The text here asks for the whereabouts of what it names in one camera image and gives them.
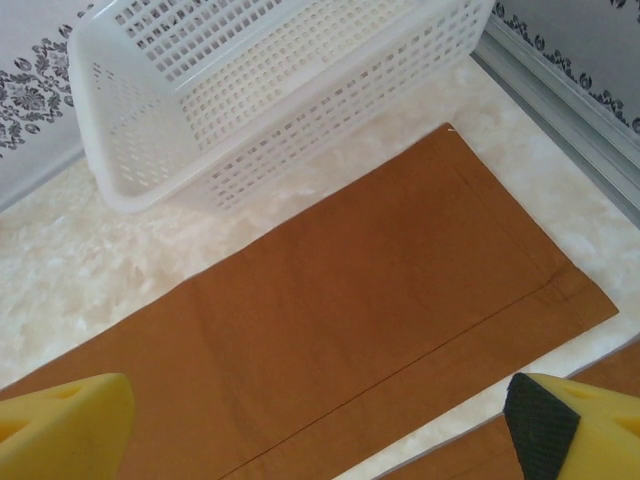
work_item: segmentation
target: plastic basket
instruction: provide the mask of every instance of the plastic basket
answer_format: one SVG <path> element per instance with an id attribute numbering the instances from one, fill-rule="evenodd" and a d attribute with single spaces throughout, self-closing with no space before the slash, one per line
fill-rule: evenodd
<path id="1" fill-rule="evenodd" d="M 493 0 L 116 0 L 69 44 L 89 165 L 124 212 L 214 212 L 476 46 Z"/>

